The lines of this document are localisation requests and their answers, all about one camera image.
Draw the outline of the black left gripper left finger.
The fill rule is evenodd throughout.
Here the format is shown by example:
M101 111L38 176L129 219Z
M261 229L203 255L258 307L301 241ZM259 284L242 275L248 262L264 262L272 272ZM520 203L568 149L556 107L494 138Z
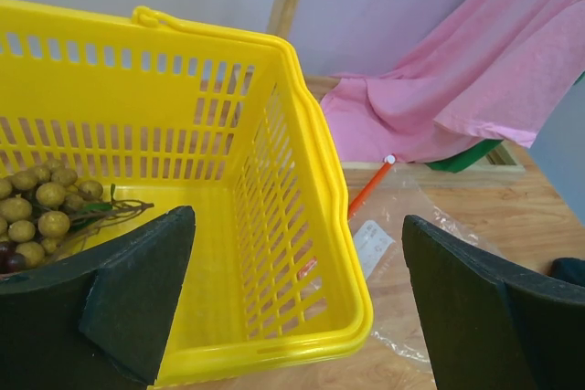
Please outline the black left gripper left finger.
M159 373L196 231L179 206L1 281L4 389L145 389Z

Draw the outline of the longan fruit bunch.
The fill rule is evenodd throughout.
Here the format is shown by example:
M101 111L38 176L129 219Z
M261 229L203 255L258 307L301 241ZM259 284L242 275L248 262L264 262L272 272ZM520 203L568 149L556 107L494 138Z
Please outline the longan fruit bunch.
M119 199L112 184L79 179L58 159L49 159L1 179L1 242L16 245L37 269L81 252L106 227L132 221L154 204Z

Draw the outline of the dark navy cloth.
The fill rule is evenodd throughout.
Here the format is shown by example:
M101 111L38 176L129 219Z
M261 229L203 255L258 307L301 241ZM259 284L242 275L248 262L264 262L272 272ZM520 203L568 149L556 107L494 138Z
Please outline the dark navy cloth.
M585 287L585 260L557 258L552 262L550 276L573 285Z

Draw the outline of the wooden clothes rack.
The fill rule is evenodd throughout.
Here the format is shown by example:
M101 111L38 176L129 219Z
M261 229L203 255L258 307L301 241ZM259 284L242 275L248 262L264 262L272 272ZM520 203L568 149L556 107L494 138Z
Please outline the wooden clothes rack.
M278 37L287 38L300 0L273 0L267 31ZM465 170L452 174L433 171L424 164L395 165L389 174L382 178L383 187L391 186L392 178L410 177L423 187L492 187L508 186L520 179L526 172L525 167L515 157L511 147L502 143L496 146L485 159Z

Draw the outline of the pink shirt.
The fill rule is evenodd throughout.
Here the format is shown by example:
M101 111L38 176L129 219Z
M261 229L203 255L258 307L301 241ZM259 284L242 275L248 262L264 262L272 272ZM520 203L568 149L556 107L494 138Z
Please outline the pink shirt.
M390 72L322 99L341 160L430 163L528 147L584 70L584 0L465 0Z

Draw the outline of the green shirt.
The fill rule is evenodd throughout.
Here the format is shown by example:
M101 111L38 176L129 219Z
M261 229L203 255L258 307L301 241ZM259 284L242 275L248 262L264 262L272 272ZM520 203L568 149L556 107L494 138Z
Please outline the green shirt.
M442 141L434 170L459 173L504 140L531 146L561 98L584 70L490 69L461 90L441 90L431 111L433 140Z

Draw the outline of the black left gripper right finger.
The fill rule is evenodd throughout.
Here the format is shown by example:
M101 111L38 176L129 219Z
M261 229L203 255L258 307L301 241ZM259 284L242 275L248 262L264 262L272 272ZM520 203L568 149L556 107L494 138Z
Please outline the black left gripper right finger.
M402 244L440 389L581 389L584 289L405 217Z

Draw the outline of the clear zip top bag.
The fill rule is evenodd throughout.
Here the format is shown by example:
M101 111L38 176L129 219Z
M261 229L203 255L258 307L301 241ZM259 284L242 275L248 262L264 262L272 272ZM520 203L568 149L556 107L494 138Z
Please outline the clear zip top bag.
M477 248L499 256L500 250L437 207L409 176L396 174L396 158L375 164L351 201L348 225L374 309L371 337L407 359L423 373L431 362L420 327L402 247L406 215L417 215Z

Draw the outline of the dark red grape bunch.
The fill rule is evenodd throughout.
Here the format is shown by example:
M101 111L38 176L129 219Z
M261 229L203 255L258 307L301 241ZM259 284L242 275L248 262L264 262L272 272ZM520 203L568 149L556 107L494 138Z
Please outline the dark red grape bunch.
M16 251L16 245L3 241L0 243L1 273L10 274L27 268L26 258Z

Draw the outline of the yellow plastic basket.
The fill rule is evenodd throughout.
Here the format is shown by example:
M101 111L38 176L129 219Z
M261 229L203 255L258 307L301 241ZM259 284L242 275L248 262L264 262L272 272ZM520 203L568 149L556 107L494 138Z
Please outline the yellow plastic basket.
M195 212L147 388L334 359L366 341L373 309L346 181L286 41L144 6L123 18L2 0L1 177L49 159L154 204L82 251L176 207Z

